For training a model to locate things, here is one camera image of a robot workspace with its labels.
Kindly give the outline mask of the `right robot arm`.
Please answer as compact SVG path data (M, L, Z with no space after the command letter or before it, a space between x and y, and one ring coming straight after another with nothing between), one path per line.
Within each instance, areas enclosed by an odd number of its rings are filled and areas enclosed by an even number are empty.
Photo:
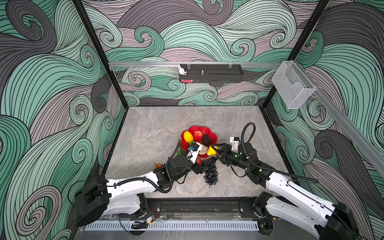
M319 240L357 240L360 236L351 209L324 200L294 183L294 177L259 160L251 144L237 151L229 144L212 147L226 166L239 167L256 185L267 189L253 203L260 218L280 218L307 231Z

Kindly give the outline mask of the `red flower-shaped fruit bowl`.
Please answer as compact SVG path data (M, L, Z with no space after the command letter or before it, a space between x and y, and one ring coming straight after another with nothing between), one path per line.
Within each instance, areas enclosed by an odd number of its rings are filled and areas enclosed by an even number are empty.
M184 153L187 152L192 143L200 143L203 147L199 152L199 159L207 159L208 149L211 145L218 141L217 135L208 127L191 126L188 130L181 133L181 149Z

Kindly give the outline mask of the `red fake wrinkled fruit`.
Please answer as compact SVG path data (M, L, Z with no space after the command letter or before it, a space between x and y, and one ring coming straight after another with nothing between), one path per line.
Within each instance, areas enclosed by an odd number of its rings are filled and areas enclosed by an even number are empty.
M202 142L203 140L203 133L199 130L193 131L193 138L195 142Z

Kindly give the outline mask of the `yellow fake lemon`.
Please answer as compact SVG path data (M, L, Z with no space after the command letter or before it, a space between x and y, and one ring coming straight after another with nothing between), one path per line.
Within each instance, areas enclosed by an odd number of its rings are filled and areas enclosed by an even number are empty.
M193 134L191 133L191 132L189 132L189 131L185 131L184 133L183 133L183 139L184 139L184 141L186 142L186 143L191 143L192 141L194 141L194 136L193 136Z

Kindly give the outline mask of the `dark purple fake grapes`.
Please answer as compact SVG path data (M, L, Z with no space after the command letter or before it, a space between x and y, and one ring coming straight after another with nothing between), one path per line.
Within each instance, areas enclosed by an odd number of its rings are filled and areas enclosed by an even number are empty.
M208 165L205 169L204 179L205 182L210 186L216 185L218 183L218 171L216 166L217 160L218 158L216 157L210 158Z

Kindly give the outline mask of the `cream fake pear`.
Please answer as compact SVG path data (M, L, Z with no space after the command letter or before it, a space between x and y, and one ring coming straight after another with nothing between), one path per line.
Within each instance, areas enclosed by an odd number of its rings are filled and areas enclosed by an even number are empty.
M202 146L200 152L199 152L199 155L206 155L207 152L208 152L209 148L207 146Z

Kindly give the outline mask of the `dark fake avocado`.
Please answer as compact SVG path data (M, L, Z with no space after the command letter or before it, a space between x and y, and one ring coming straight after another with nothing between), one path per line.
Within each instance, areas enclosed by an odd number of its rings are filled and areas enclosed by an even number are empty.
M211 140L209 135L207 135L207 134L203 135L202 143L203 143L204 146L209 147L211 145L211 142L212 142L212 140Z

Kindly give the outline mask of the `small yellow fake pear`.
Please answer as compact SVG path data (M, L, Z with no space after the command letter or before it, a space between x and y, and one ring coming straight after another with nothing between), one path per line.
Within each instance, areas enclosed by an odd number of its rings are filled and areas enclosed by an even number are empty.
M214 156L217 155L219 152L220 148L216 145L211 145L208 149L207 155L208 156Z

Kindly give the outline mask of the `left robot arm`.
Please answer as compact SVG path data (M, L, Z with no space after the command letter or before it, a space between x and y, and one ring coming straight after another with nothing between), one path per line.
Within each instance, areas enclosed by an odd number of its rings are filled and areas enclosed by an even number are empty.
M74 195L76 225L86 226L108 215L139 216L148 209L146 193L167 194L190 172L203 174L207 165L207 160L177 155L138 177L107 180L104 175L96 176Z

